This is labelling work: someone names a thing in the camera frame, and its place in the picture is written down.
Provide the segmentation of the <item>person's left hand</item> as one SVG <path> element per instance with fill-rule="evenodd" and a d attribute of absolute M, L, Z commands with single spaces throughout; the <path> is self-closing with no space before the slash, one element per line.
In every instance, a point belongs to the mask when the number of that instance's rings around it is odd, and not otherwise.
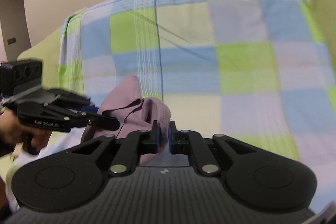
<path fill-rule="evenodd" d="M 24 126 L 11 110 L 6 109 L 1 114 L 1 140 L 11 147 L 15 147 L 23 142 L 24 133 L 33 136 L 31 146 L 39 151 L 48 144 L 52 131 Z"/>

